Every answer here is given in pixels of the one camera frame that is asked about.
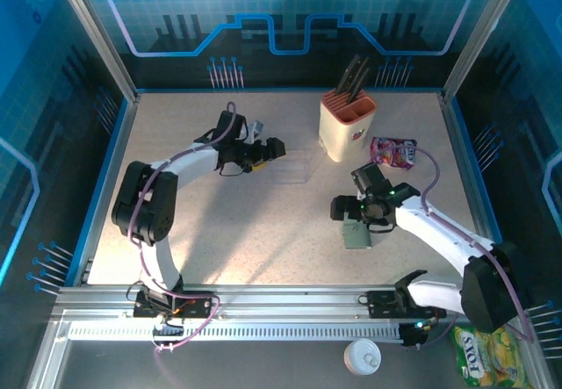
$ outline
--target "yellow snack bag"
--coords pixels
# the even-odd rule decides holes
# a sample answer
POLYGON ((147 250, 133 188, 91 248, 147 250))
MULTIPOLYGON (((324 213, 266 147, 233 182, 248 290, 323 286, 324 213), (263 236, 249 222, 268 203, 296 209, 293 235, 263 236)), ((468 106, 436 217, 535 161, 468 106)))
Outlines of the yellow snack bag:
POLYGON ((457 350, 458 372, 466 385, 532 389, 517 340, 505 328, 484 334, 469 325, 455 326, 450 336, 457 350))

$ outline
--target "robotic arm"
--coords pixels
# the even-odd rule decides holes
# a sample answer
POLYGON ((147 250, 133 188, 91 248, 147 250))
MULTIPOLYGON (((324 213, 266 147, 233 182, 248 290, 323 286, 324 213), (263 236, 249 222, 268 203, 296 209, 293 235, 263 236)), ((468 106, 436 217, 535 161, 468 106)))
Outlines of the robotic arm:
MULTIPOLYGON (((159 298, 163 304, 167 304, 169 300, 161 294, 162 288, 181 291, 183 285, 172 259, 168 239, 174 223, 177 192, 200 176, 217 169, 222 172, 227 163, 235 163, 240 167, 241 173, 249 173, 261 168, 266 162, 285 155, 285 144, 281 140, 269 138, 265 145, 261 140, 256 140, 263 128, 260 122, 256 121, 248 126, 242 115, 230 111, 223 111, 218 125, 196 139, 191 148, 216 140, 227 130, 231 121, 233 126, 222 140, 183 156, 163 169, 142 202, 133 237, 140 241, 146 270, 157 285, 147 277, 142 280, 149 288, 150 296, 159 298)), ((112 222, 119 226, 124 236, 127 236, 141 190, 148 178, 165 162, 132 162, 127 167, 112 209, 112 222)))
POLYGON ((459 274, 456 280, 444 281, 417 270, 402 278, 395 285, 395 300, 403 310, 432 306, 462 313, 483 332, 493 332, 516 316, 508 289, 490 260, 476 248, 478 244, 508 273, 523 308, 530 305, 524 261, 513 244, 496 244, 460 226, 425 203, 409 184, 392 186, 373 162, 351 175, 358 196, 334 198, 332 220, 343 220, 347 213, 350 219, 377 227, 373 233, 405 229, 437 251, 459 274))

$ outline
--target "plastic lid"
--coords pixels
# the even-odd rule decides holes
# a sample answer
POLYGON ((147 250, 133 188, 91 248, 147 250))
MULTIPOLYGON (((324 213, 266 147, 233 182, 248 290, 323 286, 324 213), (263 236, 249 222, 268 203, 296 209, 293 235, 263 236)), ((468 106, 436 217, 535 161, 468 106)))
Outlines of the plastic lid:
POLYGON ((359 339, 348 346, 344 354, 345 365, 355 374, 367 376, 378 370, 380 349, 370 339, 359 339))

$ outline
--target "pink snack bag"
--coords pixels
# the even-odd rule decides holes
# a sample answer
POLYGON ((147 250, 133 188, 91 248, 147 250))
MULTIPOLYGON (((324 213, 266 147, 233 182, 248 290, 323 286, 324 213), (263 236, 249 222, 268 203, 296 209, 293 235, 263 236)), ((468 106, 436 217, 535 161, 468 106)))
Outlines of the pink snack bag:
POLYGON ((390 165, 395 168, 412 168, 415 162, 415 150, 408 148, 390 149, 397 145, 406 145, 415 148, 418 142, 413 139, 373 137, 371 142, 371 160, 377 164, 390 165))

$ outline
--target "table surface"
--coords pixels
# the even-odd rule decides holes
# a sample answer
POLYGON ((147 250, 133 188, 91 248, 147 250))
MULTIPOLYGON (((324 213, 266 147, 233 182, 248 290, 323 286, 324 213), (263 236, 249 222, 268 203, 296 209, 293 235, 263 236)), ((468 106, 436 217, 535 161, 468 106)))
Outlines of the table surface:
MULTIPOLYGON (((416 139, 442 169, 429 200, 474 229, 437 95, 371 96, 378 108, 368 141, 371 136, 416 139)), ((344 248, 342 223, 329 218, 329 205, 334 196, 357 193, 349 173, 369 161, 369 145, 344 162, 331 161, 318 142, 320 99, 321 92, 143 95, 111 206, 130 162, 167 159, 188 147, 216 125, 232 100, 249 122, 263 122, 264 138, 283 140, 288 153, 259 172, 212 173, 177 194, 169 237, 185 283, 378 285, 393 284, 417 269, 455 274, 434 250, 401 229, 373 235, 372 249, 344 248)), ((407 182, 423 190, 435 169, 419 154, 411 170, 383 172, 393 184, 407 182)), ((111 208, 88 282, 131 284, 140 277, 138 253, 111 223, 110 213, 111 208)))

